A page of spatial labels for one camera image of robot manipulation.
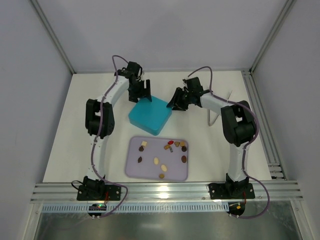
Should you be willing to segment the teal chocolate box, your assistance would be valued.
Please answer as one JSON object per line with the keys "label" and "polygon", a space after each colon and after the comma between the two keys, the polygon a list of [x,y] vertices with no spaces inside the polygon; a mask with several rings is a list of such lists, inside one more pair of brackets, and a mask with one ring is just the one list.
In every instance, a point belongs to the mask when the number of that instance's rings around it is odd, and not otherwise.
{"label": "teal chocolate box", "polygon": [[151,135],[157,136],[160,134],[171,115],[171,112],[130,113],[128,118],[133,126]]}

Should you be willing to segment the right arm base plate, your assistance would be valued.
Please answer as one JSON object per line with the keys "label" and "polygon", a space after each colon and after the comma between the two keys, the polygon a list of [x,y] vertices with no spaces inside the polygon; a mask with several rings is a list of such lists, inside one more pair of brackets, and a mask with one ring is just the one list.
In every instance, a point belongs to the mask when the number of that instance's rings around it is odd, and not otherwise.
{"label": "right arm base plate", "polygon": [[210,183],[208,185],[211,200],[230,200],[230,199],[255,199],[253,185],[249,183],[247,186],[232,189],[226,183]]}

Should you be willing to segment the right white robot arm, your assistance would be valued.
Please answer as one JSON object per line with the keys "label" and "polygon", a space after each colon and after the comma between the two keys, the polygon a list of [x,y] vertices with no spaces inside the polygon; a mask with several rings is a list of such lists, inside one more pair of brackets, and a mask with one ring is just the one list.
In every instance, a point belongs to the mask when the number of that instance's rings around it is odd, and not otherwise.
{"label": "right white robot arm", "polygon": [[174,111],[186,111],[193,104],[221,116],[224,138],[230,144],[229,169],[224,183],[208,185],[212,200],[254,199],[255,192],[246,173],[246,151],[255,139],[258,127],[247,101],[229,101],[205,90],[198,77],[183,79],[167,104]]}

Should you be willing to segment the teal box lid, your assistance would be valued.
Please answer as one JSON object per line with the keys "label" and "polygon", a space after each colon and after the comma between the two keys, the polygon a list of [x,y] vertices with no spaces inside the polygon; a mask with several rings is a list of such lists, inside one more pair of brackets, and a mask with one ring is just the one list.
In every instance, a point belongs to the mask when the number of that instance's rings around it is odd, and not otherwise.
{"label": "teal box lid", "polygon": [[172,109],[167,107],[167,102],[152,96],[152,102],[146,98],[142,98],[135,104],[130,113],[150,114],[150,113],[172,113]]}

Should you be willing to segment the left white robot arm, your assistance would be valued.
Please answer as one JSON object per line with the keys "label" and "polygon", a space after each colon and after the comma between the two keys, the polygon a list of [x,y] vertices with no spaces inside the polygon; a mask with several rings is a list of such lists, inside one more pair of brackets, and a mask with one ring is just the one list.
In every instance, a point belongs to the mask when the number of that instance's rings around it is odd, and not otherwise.
{"label": "left white robot arm", "polygon": [[143,68],[129,61],[127,66],[116,68],[114,82],[96,99],[88,99],[85,106],[85,128],[90,136],[90,167],[80,183],[78,201],[102,201],[107,199],[106,147],[115,128],[113,107],[119,98],[128,92],[128,100],[137,103],[140,99],[152,102],[150,80],[142,80]]}

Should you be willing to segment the purple tray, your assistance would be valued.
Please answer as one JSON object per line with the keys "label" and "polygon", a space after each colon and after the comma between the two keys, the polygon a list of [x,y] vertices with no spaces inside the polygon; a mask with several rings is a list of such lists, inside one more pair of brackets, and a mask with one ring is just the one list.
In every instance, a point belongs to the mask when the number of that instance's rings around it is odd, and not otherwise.
{"label": "purple tray", "polygon": [[[147,145],[143,146],[144,151],[139,151],[143,141],[146,141]],[[173,144],[170,144],[173,152],[170,152],[170,148],[164,149],[168,141],[174,141]],[[183,152],[182,146],[175,146],[175,142],[185,142],[187,151]],[[186,156],[186,163],[182,162],[182,156]],[[158,165],[154,164],[155,157],[159,159]],[[129,178],[183,182],[189,174],[188,158],[189,143],[184,139],[134,136],[129,141],[124,170]],[[167,171],[163,171],[161,165],[165,165]],[[159,178],[160,174],[164,174],[164,178]]]}

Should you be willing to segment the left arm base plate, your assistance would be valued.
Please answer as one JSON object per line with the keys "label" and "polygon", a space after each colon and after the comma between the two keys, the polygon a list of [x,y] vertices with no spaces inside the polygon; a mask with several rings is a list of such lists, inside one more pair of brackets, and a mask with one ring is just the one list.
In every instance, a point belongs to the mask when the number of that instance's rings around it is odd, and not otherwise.
{"label": "left arm base plate", "polygon": [[78,187],[77,201],[119,201],[121,198],[121,187],[115,185],[96,185]]}

